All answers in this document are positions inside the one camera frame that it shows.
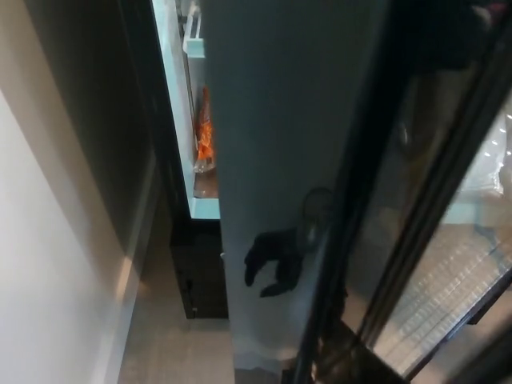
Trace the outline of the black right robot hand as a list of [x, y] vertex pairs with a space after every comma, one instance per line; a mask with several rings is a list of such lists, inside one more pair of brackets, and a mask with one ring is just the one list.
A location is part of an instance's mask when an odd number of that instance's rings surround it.
[[260, 233], [244, 259], [245, 284], [251, 287], [262, 268], [268, 262], [276, 262], [274, 282], [261, 290], [260, 297], [271, 298], [292, 291], [300, 279], [303, 259], [297, 227]]

